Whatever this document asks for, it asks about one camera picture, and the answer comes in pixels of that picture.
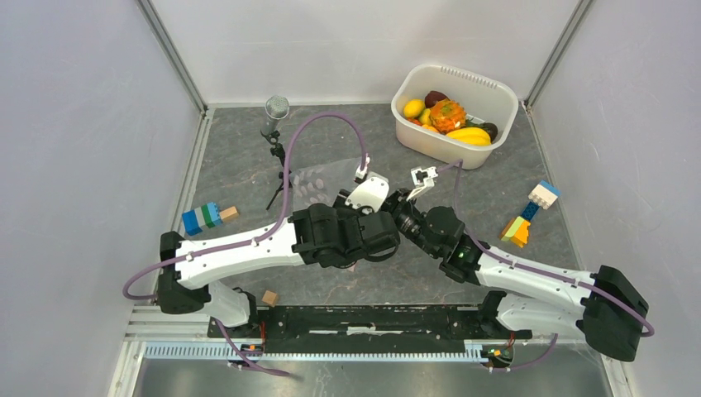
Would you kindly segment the clear zip top bag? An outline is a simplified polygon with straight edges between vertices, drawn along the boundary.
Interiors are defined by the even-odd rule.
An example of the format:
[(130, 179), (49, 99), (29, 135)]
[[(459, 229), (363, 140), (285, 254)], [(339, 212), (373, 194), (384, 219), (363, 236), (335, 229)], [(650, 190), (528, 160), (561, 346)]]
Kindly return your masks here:
[(357, 157), (294, 170), (290, 175), (292, 210), (302, 210), (315, 203), (333, 205), (342, 189), (355, 188), (359, 166), (360, 157)]

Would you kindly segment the orange toy pineapple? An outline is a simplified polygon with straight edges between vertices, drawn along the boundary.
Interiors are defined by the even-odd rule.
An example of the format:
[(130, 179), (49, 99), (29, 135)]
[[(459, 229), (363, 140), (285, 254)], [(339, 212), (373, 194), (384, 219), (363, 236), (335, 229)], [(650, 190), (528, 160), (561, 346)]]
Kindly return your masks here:
[(430, 109), (432, 126), (443, 135), (461, 129), (466, 125), (466, 111), (456, 101), (445, 99)]

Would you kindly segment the dark red toy fruit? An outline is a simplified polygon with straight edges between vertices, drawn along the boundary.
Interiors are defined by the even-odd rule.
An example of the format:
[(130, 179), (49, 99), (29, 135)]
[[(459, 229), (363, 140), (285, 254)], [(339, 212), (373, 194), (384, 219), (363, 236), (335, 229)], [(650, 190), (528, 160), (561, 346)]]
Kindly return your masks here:
[(424, 104), (426, 108), (433, 108), (437, 103), (445, 99), (448, 99), (448, 97), (444, 93), (432, 90), (425, 96)]

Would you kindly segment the yellow toy bananas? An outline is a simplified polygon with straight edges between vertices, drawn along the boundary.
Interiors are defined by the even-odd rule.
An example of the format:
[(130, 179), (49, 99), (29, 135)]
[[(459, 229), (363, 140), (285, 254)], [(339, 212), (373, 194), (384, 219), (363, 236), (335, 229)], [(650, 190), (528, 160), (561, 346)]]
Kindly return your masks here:
[(490, 135), (480, 127), (466, 127), (448, 132), (446, 137), (472, 146), (490, 146)]

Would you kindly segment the white plastic basin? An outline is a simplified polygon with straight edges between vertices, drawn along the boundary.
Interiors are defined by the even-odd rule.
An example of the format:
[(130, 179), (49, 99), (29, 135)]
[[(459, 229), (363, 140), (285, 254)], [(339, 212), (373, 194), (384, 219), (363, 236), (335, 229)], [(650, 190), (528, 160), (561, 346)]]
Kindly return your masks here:
[(440, 64), (413, 68), (391, 102), (396, 137), (436, 160), (473, 170), (508, 138), (519, 102), (506, 85)]

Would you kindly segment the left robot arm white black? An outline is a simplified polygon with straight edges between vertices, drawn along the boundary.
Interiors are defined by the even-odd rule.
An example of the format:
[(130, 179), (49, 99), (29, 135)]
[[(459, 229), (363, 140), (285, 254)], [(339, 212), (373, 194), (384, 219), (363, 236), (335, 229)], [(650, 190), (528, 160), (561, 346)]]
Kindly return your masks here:
[(255, 319), (255, 298), (229, 288), (223, 279), (276, 266), (344, 268), (359, 260), (384, 261), (400, 244), (390, 213), (363, 213), (316, 203), (287, 217), (279, 229), (209, 240), (186, 240), (167, 232), (160, 240), (166, 265), (156, 302), (162, 313), (203, 313), (227, 328)]

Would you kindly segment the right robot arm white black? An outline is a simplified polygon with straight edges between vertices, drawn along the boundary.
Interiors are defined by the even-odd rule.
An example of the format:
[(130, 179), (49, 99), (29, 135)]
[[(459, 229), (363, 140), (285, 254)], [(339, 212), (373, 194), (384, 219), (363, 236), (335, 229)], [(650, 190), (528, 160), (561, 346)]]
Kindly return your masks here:
[(496, 289), (487, 315), (508, 331), (560, 334), (584, 340), (612, 359), (632, 362), (644, 337), (655, 334), (649, 304), (617, 268), (567, 270), (515, 256), (466, 230), (452, 207), (417, 209), (406, 189), (381, 206), (398, 230), (458, 283)]

